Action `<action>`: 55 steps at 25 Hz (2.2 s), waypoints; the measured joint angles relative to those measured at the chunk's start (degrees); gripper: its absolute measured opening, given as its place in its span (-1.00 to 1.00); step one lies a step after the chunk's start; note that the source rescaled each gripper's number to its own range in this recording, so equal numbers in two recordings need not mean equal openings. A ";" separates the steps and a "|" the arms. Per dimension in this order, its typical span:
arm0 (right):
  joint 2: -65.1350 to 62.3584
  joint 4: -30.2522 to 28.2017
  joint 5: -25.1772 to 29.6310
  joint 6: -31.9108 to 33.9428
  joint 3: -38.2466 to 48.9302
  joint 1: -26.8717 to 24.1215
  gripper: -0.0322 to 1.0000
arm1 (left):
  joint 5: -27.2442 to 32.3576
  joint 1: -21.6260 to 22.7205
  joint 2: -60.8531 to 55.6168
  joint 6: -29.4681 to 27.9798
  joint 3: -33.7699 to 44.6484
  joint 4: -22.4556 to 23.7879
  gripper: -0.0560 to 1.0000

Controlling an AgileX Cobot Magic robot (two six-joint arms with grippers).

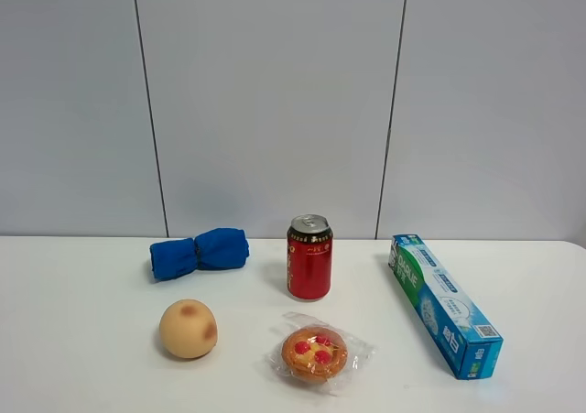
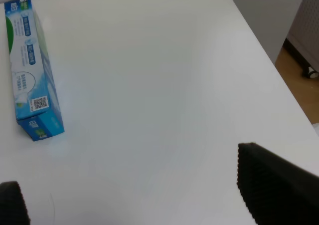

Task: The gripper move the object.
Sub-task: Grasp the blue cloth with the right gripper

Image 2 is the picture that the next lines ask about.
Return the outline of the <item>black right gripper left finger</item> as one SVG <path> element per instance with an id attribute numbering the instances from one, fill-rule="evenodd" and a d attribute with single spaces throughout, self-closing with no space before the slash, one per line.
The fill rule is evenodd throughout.
<path id="1" fill-rule="evenodd" d="M 28 210 L 17 181 L 0 184 L 0 224 L 30 224 Z"/>

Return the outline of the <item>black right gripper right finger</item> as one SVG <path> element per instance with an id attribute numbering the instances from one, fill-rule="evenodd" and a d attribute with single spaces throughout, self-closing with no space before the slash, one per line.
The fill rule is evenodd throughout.
<path id="1" fill-rule="evenodd" d="M 317 225 L 319 178 L 256 143 L 238 145 L 237 187 L 258 225 Z"/>

